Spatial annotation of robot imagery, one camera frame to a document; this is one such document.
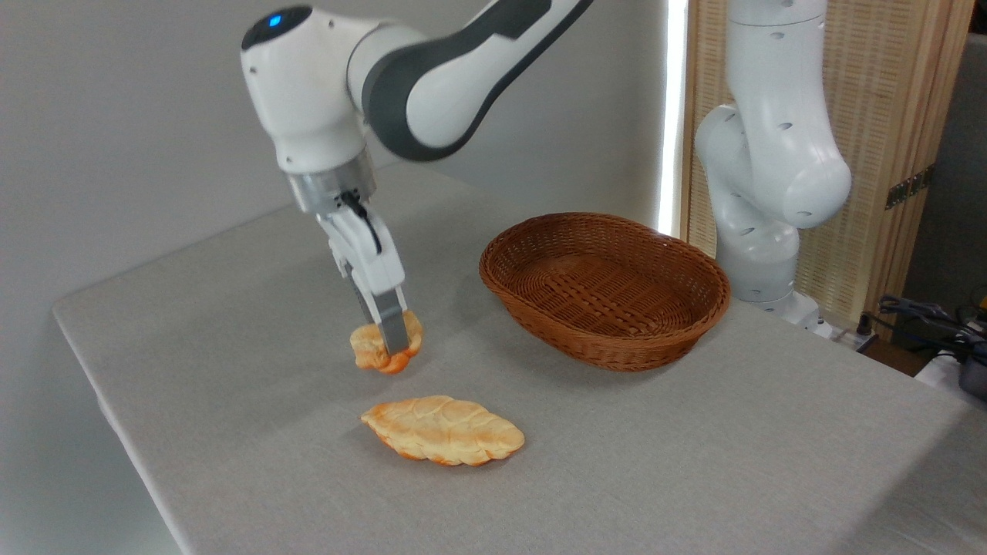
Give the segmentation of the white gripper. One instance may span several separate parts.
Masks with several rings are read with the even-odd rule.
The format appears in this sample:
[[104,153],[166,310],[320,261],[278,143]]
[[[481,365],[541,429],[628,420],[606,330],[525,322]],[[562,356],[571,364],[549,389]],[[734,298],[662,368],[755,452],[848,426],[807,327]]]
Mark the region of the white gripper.
[[358,203],[357,207],[364,210],[364,217],[343,207],[316,218],[328,235],[336,267],[352,285],[367,323],[380,330],[388,355],[398,355],[409,347],[402,291],[404,267],[383,219],[369,205]]

